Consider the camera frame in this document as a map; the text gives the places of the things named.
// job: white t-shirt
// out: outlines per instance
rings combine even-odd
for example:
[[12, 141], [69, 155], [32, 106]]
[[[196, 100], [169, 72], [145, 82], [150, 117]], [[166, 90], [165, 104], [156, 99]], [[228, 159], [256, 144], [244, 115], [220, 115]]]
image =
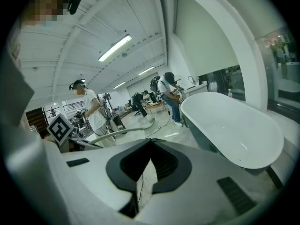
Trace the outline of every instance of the white t-shirt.
[[162, 75], [157, 83], [157, 90], [161, 93], [171, 92], [170, 85], [168, 81], [165, 79], [165, 75]]
[[[86, 104], [86, 109], [89, 110], [92, 107], [92, 100], [97, 99], [97, 96], [93, 90], [86, 90], [85, 95], [84, 95], [84, 101]], [[102, 127], [105, 125], [105, 118], [97, 109], [94, 113], [92, 113], [89, 117], [88, 120], [90, 122], [90, 125], [93, 130], [97, 130], [98, 128]]]

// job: black chair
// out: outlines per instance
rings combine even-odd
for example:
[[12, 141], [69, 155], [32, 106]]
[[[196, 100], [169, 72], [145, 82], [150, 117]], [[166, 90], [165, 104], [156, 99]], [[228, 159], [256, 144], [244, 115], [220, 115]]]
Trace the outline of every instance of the black chair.
[[128, 104], [129, 104], [130, 107], [132, 107], [132, 111], [136, 112], [135, 116], [138, 115], [138, 114], [141, 114], [140, 109], [136, 105], [131, 104], [131, 100], [128, 100]]

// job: concrete floor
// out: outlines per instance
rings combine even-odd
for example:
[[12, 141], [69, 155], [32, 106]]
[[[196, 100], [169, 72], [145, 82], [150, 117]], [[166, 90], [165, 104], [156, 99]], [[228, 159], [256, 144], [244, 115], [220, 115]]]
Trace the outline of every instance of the concrete floor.
[[[164, 139], [170, 142], [174, 143], [180, 143], [184, 144], [189, 147], [200, 149], [193, 138], [189, 128], [183, 126], [178, 127], [174, 123], [169, 120], [168, 110], [163, 111], [162, 108], [157, 108], [156, 110], [152, 110], [152, 114], [150, 113], [147, 117], [143, 118], [142, 115], [134, 116], [135, 112], [130, 113], [129, 115], [122, 118], [123, 124], [126, 126], [126, 129], [129, 128], [137, 128], [137, 127], [147, 127], [150, 122], [149, 120], [153, 116], [155, 118], [154, 125], [145, 130], [145, 131], [135, 131], [135, 132], [129, 132], [125, 135], [118, 135], [116, 136], [116, 142], [117, 144], [123, 144], [127, 142], [131, 142], [137, 139], [143, 139], [146, 136], [154, 133], [157, 131], [159, 126], [165, 126], [162, 127], [158, 132], [156, 132], [153, 135], [150, 135], [149, 138], [159, 138]], [[276, 188], [268, 176], [266, 172], [262, 172], [261, 174], [256, 176], [257, 179], [262, 183], [262, 185], [266, 188], [268, 191], [275, 191]], [[138, 183], [137, 183], [137, 194], [139, 199], [139, 194], [142, 187], [142, 193], [141, 198], [139, 201], [139, 209], [143, 209], [143, 207], [146, 205], [148, 200], [151, 198], [152, 194], [152, 186], [154, 183], [157, 182], [157, 176], [156, 171], [153, 163], [150, 161], [145, 168], [143, 172], [143, 180], [142, 176], [140, 177]]]

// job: table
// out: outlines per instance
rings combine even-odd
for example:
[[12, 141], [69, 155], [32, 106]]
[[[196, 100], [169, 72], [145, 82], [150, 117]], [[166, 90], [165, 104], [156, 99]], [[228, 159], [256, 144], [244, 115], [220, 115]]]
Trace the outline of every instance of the table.
[[154, 103], [154, 104], [151, 104], [149, 106], [146, 106], [145, 110], [146, 111], [149, 110], [152, 113], [151, 108], [159, 108], [159, 107], [163, 107], [164, 110], [165, 110], [164, 102]]

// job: white bathtub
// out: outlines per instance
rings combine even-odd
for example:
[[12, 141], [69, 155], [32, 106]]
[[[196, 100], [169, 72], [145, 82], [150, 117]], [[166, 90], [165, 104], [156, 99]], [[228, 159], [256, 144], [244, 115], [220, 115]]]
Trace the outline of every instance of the white bathtub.
[[227, 159], [243, 168], [265, 168], [283, 149], [282, 132], [268, 115], [223, 94], [195, 94], [181, 110]]

